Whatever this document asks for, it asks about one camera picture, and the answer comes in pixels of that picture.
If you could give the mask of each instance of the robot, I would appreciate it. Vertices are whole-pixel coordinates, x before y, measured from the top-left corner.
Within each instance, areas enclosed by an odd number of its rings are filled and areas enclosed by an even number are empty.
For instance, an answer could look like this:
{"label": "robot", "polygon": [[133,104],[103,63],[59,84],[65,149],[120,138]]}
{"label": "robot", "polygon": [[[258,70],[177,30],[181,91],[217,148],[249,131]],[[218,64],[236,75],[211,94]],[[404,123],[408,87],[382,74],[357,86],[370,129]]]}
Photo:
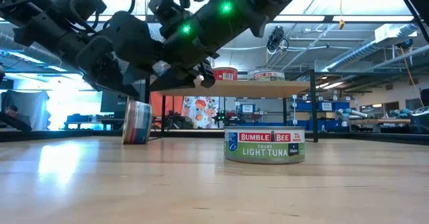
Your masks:
{"label": "robot", "polygon": [[[247,29],[263,37],[265,25],[292,0],[208,0],[194,14],[186,10],[190,0],[151,0],[148,6],[162,25],[163,42],[151,39],[147,22],[131,14],[131,1],[128,11],[116,12],[100,31],[95,30],[98,16],[107,7],[102,0],[0,0],[0,17],[17,26],[16,43],[39,43],[83,73],[94,89],[138,98],[131,84],[156,74],[152,66],[159,61],[171,68],[152,82],[151,91],[195,87],[197,76],[210,88],[215,78],[207,58],[219,57],[217,50]],[[429,20],[425,0],[404,1],[423,30],[422,19]],[[90,26],[86,21],[94,14]],[[429,41],[426,30],[424,36]],[[123,75],[118,58],[129,62]]]}

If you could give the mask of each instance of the green label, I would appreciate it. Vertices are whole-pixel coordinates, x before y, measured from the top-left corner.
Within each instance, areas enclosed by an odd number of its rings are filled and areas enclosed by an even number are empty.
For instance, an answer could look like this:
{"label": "green label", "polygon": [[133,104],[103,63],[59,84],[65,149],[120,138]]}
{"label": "green label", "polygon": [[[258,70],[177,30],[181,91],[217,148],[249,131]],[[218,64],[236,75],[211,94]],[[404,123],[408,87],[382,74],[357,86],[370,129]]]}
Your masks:
{"label": "green label", "polygon": [[290,143],[290,144],[269,144],[269,143],[247,143],[238,142],[238,144],[231,148],[228,141],[225,141],[225,153],[229,156],[238,158],[258,158],[258,159],[285,159],[304,157],[305,145],[304,143]]}

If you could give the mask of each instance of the wooden shelf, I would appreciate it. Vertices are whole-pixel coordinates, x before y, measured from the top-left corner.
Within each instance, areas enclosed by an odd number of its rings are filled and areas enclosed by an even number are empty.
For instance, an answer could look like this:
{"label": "wooden shelf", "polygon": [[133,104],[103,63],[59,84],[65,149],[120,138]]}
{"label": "wooden shelf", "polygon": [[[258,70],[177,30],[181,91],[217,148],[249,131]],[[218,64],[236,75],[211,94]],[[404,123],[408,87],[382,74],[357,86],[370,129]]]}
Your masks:
{"label": "wooden shelf", "polygon": [[166,96],[199,97],[273,97],[286,98],[310,88],[310,82],[254,80],[217,80],[213,87],[160,91]]}

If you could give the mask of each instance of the green led light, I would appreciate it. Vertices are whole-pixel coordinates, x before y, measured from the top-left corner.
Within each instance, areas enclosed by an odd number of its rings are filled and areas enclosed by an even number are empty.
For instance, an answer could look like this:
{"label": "green led light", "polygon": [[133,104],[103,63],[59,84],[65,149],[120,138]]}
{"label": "green led light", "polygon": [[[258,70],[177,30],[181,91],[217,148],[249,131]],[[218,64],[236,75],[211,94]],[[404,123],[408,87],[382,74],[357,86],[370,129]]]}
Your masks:
{"label": "green led light", "polygon": [[191,30],[190,25],[184,25],[182,28],[182,32],[185,34],[189,34],[190,30]]}
{"label": "green led light", "polygon": [[232,12],[233,10],[233,4],[229,1],[223,2],[221,4],[221,13],[227,14]]}

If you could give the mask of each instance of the wooden floor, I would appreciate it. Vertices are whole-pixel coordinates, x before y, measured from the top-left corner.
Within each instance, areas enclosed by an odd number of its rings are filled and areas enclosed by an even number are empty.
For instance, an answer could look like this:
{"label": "wooden floor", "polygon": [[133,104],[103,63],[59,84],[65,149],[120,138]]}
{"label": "wooden floor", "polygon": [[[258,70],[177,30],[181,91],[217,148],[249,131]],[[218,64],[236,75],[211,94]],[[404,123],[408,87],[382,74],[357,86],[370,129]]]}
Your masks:
{"label": "wooden floor", "polygon": [[2,143],[0,223],[428,223],[429,147],[321,140],[267,166],[221,141]]}

